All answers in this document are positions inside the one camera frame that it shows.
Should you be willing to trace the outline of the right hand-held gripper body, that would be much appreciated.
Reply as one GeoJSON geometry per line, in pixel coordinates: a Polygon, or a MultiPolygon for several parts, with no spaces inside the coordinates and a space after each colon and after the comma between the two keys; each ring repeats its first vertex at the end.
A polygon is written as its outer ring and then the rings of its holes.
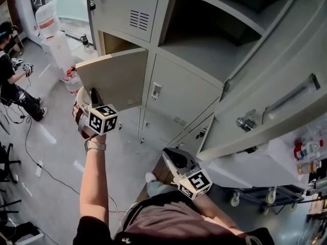
{"type": "Polygon", "coordinates": [[[177,148],[164,148],[162,157],[177,189],[189,199],[194,200],[210,190],[213,183],[208,173],[190,153],[177,148]]]}

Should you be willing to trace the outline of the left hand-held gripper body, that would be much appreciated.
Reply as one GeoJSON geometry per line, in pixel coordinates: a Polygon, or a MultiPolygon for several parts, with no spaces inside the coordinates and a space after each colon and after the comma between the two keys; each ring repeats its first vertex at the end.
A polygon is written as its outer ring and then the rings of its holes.
{"type": "Polygon", "coordinates": [[[78,132],[83,138],[87,139],[92,136],[103,136],[115,130],[118,121],[118,111],[113,105],[103,105],[92,108],[91,94],[90,103],[86,101],[88,96],[87,90],[81,87],[76,96],[76,102],[82,108],[85,116],[78,124],[78,132]]]}

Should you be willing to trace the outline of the person's left hand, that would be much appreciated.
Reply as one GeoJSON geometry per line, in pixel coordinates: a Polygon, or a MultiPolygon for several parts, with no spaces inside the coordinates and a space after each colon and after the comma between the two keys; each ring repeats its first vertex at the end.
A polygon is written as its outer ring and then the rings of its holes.
{"type": "Polygon", "coordinates": [[[77,102],[75,102],[73,105],[72,115],[75,119],[76,124],[79,124],[81,119],[85,116],[82,108],[79,106],[77,102]]]}

